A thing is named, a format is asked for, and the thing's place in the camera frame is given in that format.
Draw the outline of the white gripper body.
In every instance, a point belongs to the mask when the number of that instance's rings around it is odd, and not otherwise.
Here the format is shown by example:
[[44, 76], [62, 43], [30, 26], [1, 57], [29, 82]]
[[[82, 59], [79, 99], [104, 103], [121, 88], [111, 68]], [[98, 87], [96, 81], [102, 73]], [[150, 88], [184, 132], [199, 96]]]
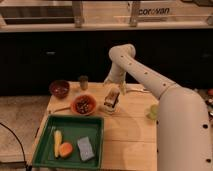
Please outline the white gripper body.
[[105, 97], [104, 104], [108, 107], [114, 108], [118, 102], [120, 91], [118, 88], [111, 88], [108, 95]]

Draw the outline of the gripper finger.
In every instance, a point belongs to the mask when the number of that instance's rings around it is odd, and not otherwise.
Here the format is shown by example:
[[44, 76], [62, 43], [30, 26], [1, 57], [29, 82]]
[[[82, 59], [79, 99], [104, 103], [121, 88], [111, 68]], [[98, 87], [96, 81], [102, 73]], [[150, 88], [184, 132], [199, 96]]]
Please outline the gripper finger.
[[104, 105], [104, 110], [108, 113], [111, 113], [111, 108]]
[[115, 114], [115, 113], [116, 113], [116, 110], [117, 110], [117, 107], [112, 108], [111, 114]]

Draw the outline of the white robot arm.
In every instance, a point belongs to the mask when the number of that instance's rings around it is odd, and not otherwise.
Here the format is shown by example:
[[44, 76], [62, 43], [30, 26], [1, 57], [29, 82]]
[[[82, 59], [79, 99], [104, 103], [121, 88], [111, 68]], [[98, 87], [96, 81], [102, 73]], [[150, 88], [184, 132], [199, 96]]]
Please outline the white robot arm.
[[157, 171], [213, 171], [213, 148], [207, 105], [183, 87], [135, 60], [131, 44], [112, 47], [105, 81], [123, 84], [131, 75], [158, 100]]

